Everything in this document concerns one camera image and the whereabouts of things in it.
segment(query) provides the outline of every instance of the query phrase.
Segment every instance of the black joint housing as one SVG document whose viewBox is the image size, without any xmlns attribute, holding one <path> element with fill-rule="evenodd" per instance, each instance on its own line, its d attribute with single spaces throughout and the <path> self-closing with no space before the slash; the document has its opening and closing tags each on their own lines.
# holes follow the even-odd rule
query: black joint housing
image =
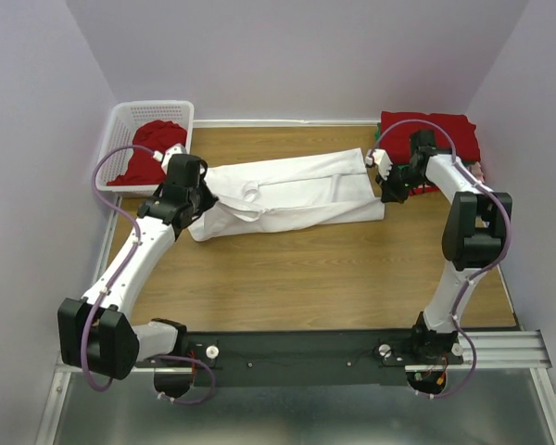
<svg viewBox="0 0 556 445">
<path fill-rule="evenodd" d="M 64 299 L 57 310 L 62 361 L 81 367 L 82 330 L 92 305 L 86 300 Z M 138 357 L 139 341 L 126 316 L 111 309 L 99 309 L 87 345 L 89 369 L 122 380 Z"/>
<path fill-rule="evenodd" d="M 175 341 L 175 347 L 169 355 L 175 357 L 186 357 L 189 340 L 187 338 L 187 327 L 184 324 L 174 322 L 172 320 L 165 320 L 162 318 L 153 318 L 153 322 L 168 324 L 177 329 L 177 340 Z M 166 361 L 164 359 L 158 359 L 159 361 L 166 363 L 167 365 L 173 366 L 176 364 L 174 361 Z M 189 388 L 192 386 L 194 376 L 192 374 L 186 374 L 183 372 L 178 373 L 158 373 L 155 372 L 153 376 L 153 384 L 157 392 L 162 392 L 167 394 L 169 397 L 179 398 L 185 394 Z"/>
<path fill-rule="evenodd" d="M 511 217 L 508 193 L 493 193 Z M 477 218 L 487 223 L 478 226 Z M 499 208 L 486 195 L 458 192 L 443 232 L 443 255 L 458 271 L 482 268 L 495 260 L 504 246 L 507 228 Z"/>
<path fill-rule="evenodd" d="M 171 156 L 165 180 L 140 206 L 138 217 L 149 216 L 171 225 L 177 239 L 182 230 L 218 200 L 204 181 L 207 171 L 208 164 L 198 156 Z"/>
<path fill-rule="evenodd" d="M 436 147 L 435 132 L 419 130 L 410 136 L 410 164 L 393 165 L 385 181 L 377 174 L 376 181 L 381 186 L 381 201 L 402 203 L 410 195 L 410 190 L 422 184 L 432 184 L 426 179 L 428 160 L 447 150 Z"/>
<path fill-rule="evenodd" d="M 448 354 L 457 341 L 457 331 L 449 334 L 438 334 L 428 329 L 424 321 L 424 312 L 420 312 L 418 320 L 411 329 L 411 347 L 416 358 L 429 360 Z"/>
</svg>

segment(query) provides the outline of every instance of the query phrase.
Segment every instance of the white wall trim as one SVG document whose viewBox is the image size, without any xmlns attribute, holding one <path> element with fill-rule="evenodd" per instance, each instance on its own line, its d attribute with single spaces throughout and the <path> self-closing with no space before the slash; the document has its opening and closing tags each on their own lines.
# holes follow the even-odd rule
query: white wall trim
<svg viewBox="0 0 556 445">
<path fill-rule="evenodd" d="M 52 380 L 52 386 L 47 395 L 44 416 L 37 433 L 36 445 L 46 445 L 54 443 L 56 440 L 57 425 L 62 415 L 66 392 L 70 384 L 70 373 L 56 371 Z"/>
<path fill-rule="evenodd" d="M 358 127 L 375 126 L 380 119 L 368 120 L 332 120 L 308 121 L 299 119 L 196 119 L 194 128 L 222 128 L 222 127 Z"/>
</svg>

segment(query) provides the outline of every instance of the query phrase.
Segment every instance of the white cloth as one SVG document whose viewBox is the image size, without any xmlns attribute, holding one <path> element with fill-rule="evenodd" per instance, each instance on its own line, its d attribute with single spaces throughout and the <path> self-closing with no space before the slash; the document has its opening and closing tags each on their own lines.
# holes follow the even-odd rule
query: white cloth
<svg viewBox="0 0 556 445">
<path fill-rule="evenodd" d="M 210 168 L 206 183 L 220 201 L 189 227 L 195 241 L 382 220 L 385 213 L 360 148 Z"/>
</svg>

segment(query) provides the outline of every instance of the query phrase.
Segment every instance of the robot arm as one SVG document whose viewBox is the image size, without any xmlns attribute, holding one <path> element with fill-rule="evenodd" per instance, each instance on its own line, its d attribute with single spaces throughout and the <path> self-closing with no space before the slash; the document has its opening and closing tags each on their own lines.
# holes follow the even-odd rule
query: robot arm
<svg viewBox="0 0 556 445">
<path fill-rule="evenodd" d="M 496 259 L 504 245 L 506 228 L 499 209 L 489 194 L 511 214 L 512 200 L 506 193 L 494 193 L 479 183 L 456 158 L 435 145 L 434 133 L 421 131 L 411 137 L 411 162 L 405 168 L 392 164 L 384 150 L 374 150 L 367 159 L 378 167 L 377 183 L 384 202 L 404 202 L 410 190 L 419 184 L 435 184 L 451 204 L 443 233 L 442 247 L 446 259 L 443 275 L 433 299 L 419 318 L 428 332 L 452 334 L 456 331 L 475 287 L 486 273 L 478 274 L 469 285 L 456 308 L 461 286 L 474 273 Z M 486 225 L 478 224 L 480 218 Z"/>
<path fill-rule="evenodd" d="M 217 198 L 204 180 L 208 165 L 202 159 L 182 154 L 175 146 L 159 160 L 167 177 L 138 210 L 136 222 L 140 236 L 136 236 L 134 228 L 99 280 L 80 300 L 65 299 L 58 310 L 60 347 L 66 364 L 81 366 L 82 330 L 97 303 L 99 309 L 87 345 L 91 371 L 122 379 L 136 362 L 145 358 L 170 352 L 183 355 L 185 326 L 156 319 L 132 327 L 129 320 L 138 294 L 158 260 L 181 231 L 210 209 Z M 129 257 L 136 244 L 136 251 Z"/>
</svg>

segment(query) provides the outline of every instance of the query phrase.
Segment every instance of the gray metal surface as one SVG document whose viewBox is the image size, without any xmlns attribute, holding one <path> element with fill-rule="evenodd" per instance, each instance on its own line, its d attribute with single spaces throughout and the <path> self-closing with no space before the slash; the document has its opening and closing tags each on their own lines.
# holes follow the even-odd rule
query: gray metal surface
<svg viewBox="0 0 556 445">
<path fill-rule="evenodd" d="M 449 383 L 464 375 L 451 371 Z M 379 386 L 219 388 L 213 399 L 192 407 L 157 400 L 147 373 L 114 382 L 106 394 L 92 391 L 81 374 L 73 374 L 56 443 L 552 442 L 531 374 L 518 369 L 478 371 L 462 393 L 444 400 L 415 396 L 408 388 Z"/>
</svg>

